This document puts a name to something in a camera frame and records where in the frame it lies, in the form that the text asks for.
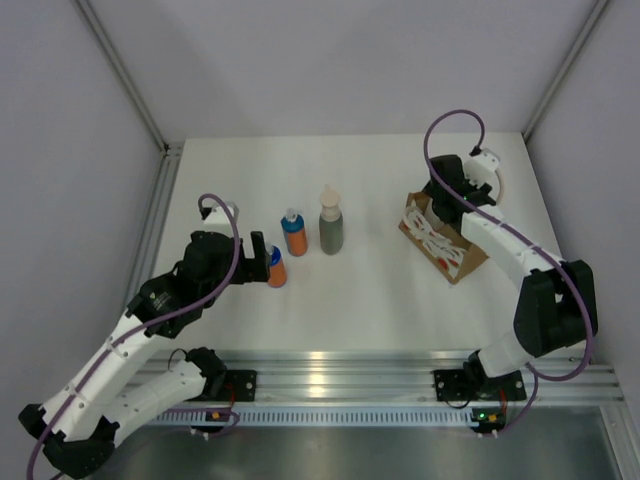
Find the blue orange spray bottle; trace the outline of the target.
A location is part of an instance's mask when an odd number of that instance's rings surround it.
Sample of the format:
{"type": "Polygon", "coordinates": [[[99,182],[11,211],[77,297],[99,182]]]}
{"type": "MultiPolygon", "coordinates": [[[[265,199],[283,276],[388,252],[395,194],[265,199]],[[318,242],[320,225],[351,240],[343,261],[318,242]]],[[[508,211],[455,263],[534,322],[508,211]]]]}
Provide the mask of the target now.
{"type": "Polygon", "coordinates": [[[308,250],[308,241],[302,215],[288,208],[280,224],[289,253],[296,257],[303,256],[308,250]]]}

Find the watermelon print canvas bag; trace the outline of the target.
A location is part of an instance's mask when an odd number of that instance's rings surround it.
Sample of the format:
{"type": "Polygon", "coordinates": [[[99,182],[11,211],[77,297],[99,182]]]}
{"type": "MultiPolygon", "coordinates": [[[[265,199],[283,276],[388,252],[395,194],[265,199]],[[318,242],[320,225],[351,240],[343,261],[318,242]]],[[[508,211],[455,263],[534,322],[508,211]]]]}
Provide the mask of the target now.
{"type": "Polygon", "coordinates": [[[408,195],[398,228],[451,284],[474,272],[487,259],[486,253],[442,223],[426,193],[408,195]]]}

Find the green bottle beige cap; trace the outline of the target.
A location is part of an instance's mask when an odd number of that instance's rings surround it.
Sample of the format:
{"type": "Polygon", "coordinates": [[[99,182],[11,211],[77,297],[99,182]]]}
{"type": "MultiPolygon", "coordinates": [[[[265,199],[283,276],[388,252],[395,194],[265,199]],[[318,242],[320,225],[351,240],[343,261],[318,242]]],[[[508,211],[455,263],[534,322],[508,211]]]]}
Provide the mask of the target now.
{"type": "Polygon", "coordinates": [[[341,250],[344,243],[341,197],[336,190],[326,185],[319,199],[321,203],[319,216],[321,249],[327,255],[335,255],[341,250]]]}

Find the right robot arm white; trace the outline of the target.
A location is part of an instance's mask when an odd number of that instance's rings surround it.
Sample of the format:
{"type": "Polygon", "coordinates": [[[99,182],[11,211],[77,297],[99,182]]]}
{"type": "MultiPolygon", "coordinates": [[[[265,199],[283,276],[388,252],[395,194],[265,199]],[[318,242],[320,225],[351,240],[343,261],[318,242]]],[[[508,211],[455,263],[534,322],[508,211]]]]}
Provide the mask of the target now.
{"type": "Polygon", "coordinates": [[[489,184],[465,176],[457,155],[428,160],[431,178],[424,193],[433,211],[458,235],[479,247],[519,290],[511,328],[463,364],[471,399],[491,398],[531,361],[561,348],[593,346],[598,332],[591,267],[549,253],[509,224],[489,184]]]}

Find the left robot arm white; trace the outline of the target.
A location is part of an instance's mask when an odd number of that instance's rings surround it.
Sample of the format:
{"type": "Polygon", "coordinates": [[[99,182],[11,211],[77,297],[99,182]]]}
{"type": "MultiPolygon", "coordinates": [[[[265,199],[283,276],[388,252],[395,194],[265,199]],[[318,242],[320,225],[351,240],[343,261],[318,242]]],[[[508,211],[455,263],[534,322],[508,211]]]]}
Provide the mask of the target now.
{"type": "Polygon", "coordinates": [[[254,255],[242,241],[195,231],[183,258],[146,281],[116,328],[81,371],[42,404],[19,414],[25,430],[61,474],[83,479],[98,471],[133,432],[192,399],[225,398],[227,367],[207,347],[187,351],[161,375],[127,391],[130,379],[159,350],[199,320],[229,284],[266,282],[270,252],[261,232],[251,234],[254,255]]]}

